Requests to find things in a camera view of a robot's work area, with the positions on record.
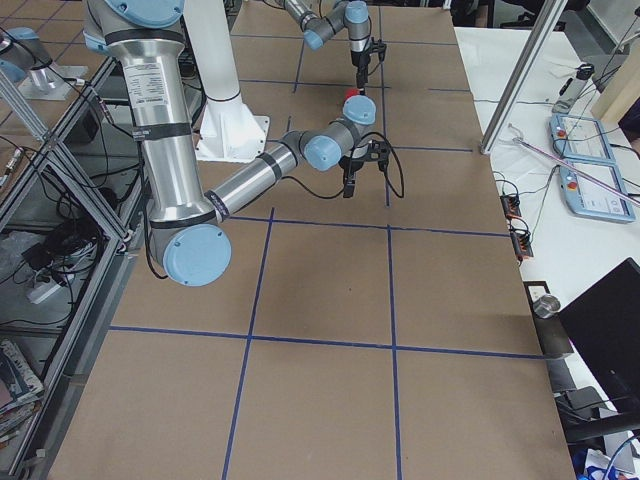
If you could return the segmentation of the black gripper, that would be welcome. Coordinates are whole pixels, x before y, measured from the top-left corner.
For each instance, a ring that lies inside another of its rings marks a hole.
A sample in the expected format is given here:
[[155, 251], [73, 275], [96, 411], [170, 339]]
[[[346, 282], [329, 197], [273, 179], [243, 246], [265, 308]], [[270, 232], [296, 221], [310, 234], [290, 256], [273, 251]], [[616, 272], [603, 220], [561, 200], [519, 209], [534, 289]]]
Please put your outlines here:
[[352, 65], [357, 69], [356, 72], [356, 88], [360, 94], [366, 93], [366, 85], [368, 82], [368, 66], [370, 64], [370, 53], [368, 50], [350, 52]]
[[352, 198], [356, 187], [356, 173], [364, 166], [362, 157], [350, 158], [344, 156], [339, 161], [339, 166], [343, 169], [343, 197]]

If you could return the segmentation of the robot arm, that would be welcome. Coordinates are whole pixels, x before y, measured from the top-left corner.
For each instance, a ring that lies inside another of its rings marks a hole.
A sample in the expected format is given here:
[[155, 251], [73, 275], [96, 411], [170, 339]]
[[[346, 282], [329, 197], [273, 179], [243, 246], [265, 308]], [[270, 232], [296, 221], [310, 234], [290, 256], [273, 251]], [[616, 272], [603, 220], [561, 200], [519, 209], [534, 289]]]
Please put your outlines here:
[[375, 103], [357, 94], [326, 128], [292, 131], [266, 148], [268, 119], [242, 99], [219, 1], [90, 1], [84, 35], [123, 69], [154, 201], [149, 254], [188, 287], [226, 270], [226, 218], [301, 162], [325, 171], [362, 152], [376, 119]]
[[264, 4], [286, 11], [298, 24], [306, 45], [312, 50], [320, 49], [346, 29], [351, 63], [356, 68], [356, 89], [359, 95], [366, 93], [374, 38], [365, 1], [336, 1], [325, 16], [316, 14], [305, 1], [276, 1], [274, 4], [264, 1]]

